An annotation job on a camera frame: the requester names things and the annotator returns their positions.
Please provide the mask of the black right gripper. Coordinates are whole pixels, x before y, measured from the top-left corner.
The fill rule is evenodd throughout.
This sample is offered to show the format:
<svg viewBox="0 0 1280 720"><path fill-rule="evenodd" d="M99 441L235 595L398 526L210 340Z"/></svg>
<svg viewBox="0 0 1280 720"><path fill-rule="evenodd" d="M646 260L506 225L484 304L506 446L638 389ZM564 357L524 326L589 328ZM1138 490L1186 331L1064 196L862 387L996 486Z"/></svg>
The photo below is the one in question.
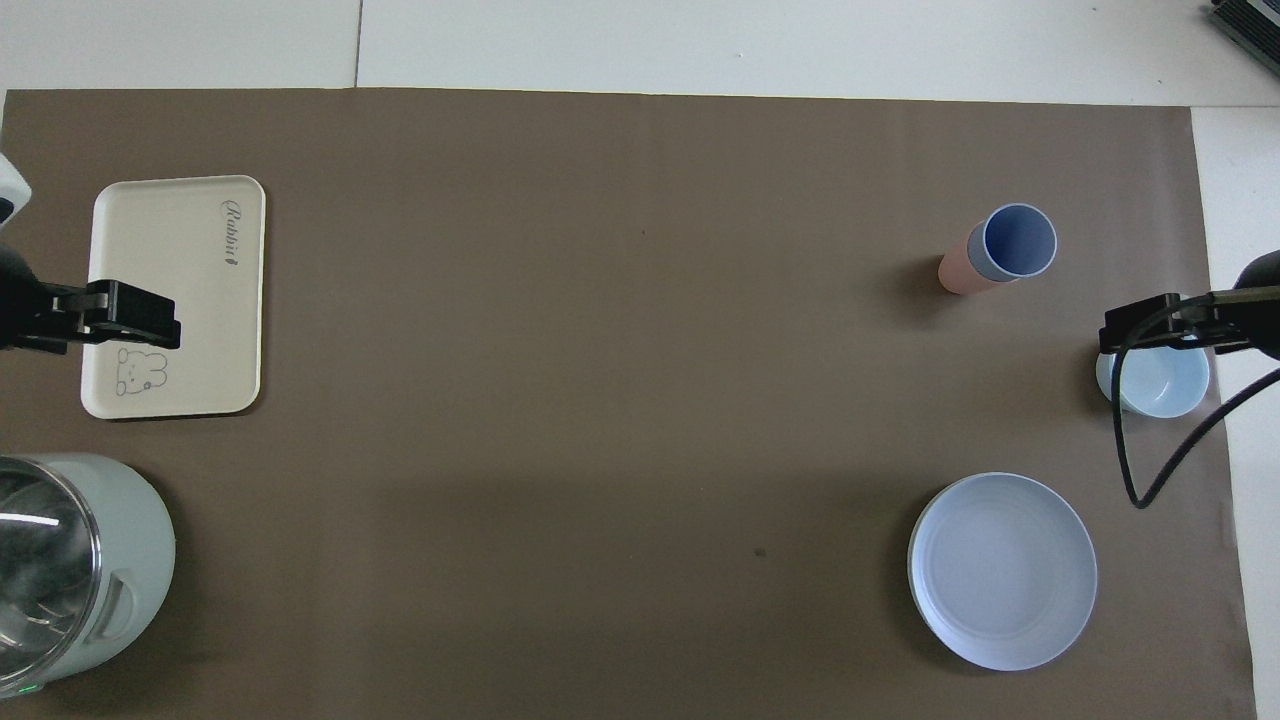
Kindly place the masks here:
<svg viewBox="0 0 1280 720"><path fill-rule="evenodd" d="M1242 270L1230 290L1208 296L1158 293L1107 310L1100 328L1100 352L1135 352L1140 348L1211 348L1216 354L1256 348L1279 360L1279 254L1267 252ZM1194 332L1217 323L1212 340ZM1126 332L1146 332L1129 338Z"/></svg>

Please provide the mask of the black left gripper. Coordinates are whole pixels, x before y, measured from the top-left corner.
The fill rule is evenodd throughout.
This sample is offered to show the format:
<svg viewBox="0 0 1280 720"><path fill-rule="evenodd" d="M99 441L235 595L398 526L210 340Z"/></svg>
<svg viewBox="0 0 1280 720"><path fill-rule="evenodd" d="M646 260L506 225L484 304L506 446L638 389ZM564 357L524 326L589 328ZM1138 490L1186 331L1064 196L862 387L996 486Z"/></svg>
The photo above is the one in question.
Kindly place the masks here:
<svg viewBox="0 0 1280 720"><path fill-rule="evenodd" d="M83 292L76 286L44 283L15 250L3 245L1 347L56 355L67 354L72 343L84 342L180 347L183 328L172 299L120 281L91 281L86 293L93 301L84 315L84 333L81 315L58 306L60 300L79 297Z"/></svg>

